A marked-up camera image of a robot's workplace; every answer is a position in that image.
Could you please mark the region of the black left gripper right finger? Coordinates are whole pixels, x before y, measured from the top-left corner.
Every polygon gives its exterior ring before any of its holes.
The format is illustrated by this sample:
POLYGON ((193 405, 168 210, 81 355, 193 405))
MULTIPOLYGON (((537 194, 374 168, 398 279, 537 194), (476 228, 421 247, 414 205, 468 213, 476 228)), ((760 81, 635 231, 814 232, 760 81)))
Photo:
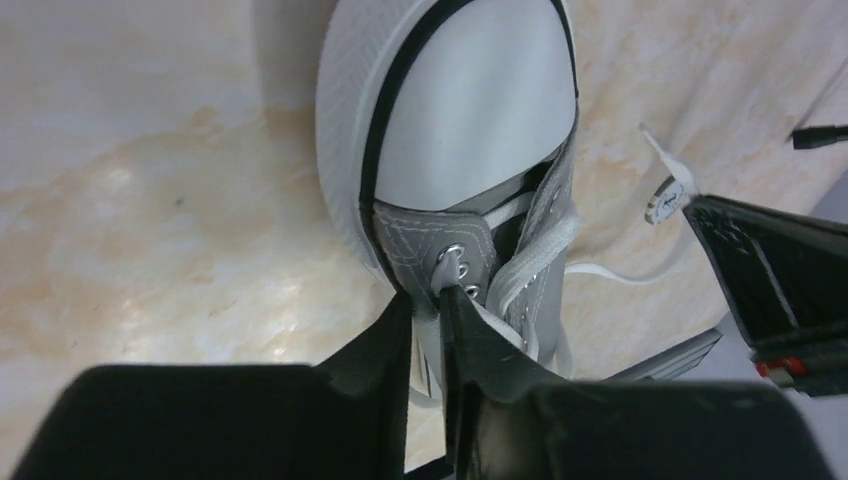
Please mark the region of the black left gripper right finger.
POLYGON ((794 406, 754 383, 566 380, 439 298, 447 459, 460 479, 829 479, 794 406))

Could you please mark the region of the grey canvas sneaker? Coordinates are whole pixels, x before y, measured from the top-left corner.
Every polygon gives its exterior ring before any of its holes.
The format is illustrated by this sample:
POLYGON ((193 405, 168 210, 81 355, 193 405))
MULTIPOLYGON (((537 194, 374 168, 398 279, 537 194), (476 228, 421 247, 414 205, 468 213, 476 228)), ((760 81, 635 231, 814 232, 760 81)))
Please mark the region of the grey canvas sneaker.
MULTIPOLYGON (((334 226, 413 301, 413 403, 441 404, 438 297, 484 301, 536 191, 577 139, 572 23, 562 1, 341 1, 320 55, 316 152, 334 226)), ((541 296, 542 345, 564 334, 564 279, 541 296)))

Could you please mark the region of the white shoelace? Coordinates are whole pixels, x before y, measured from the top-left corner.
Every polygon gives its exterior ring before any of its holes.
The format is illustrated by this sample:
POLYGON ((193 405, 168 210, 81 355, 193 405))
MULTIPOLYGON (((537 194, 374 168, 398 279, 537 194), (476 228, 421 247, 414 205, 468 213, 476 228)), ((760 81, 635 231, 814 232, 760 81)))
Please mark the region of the white shoelace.
POLYGON ((637 276, 617 273, 601 264, 566 260, 570 244, 577 238, 582 219, 571 198, 574 141, 568 139, 556 151, 551 169, 540 187, 508 201, 485 215, 490 226, 499 226, 524 215, 517 251, 495 274, 484 301, 474 308, 483 321, 531 361, 569 379, 573 357, 563 334, 552 347, 542 345, 541 296, 550 280, 567 275, 594 275, 628 286, 655 283, 683 259, 694 244, 690 228, 682 229, 668 257, 656 268, 637 276))

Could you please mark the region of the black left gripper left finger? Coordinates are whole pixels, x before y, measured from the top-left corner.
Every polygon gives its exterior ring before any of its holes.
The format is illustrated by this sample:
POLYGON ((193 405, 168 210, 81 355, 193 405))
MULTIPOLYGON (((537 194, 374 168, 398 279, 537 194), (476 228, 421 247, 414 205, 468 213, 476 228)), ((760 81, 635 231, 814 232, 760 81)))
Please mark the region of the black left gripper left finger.
POLYGON ((400 479, 412 306, 323 362, 103 365, 60 394, 16 479, 400 479))

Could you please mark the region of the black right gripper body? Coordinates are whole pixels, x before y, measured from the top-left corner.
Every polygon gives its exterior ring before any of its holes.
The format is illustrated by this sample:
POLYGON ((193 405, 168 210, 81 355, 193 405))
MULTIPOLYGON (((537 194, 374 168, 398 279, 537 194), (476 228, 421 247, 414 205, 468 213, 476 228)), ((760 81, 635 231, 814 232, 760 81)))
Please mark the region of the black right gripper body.
POLYGON ((847 392, 847 226, 713 195, 683 213, 761 377, 847 392))

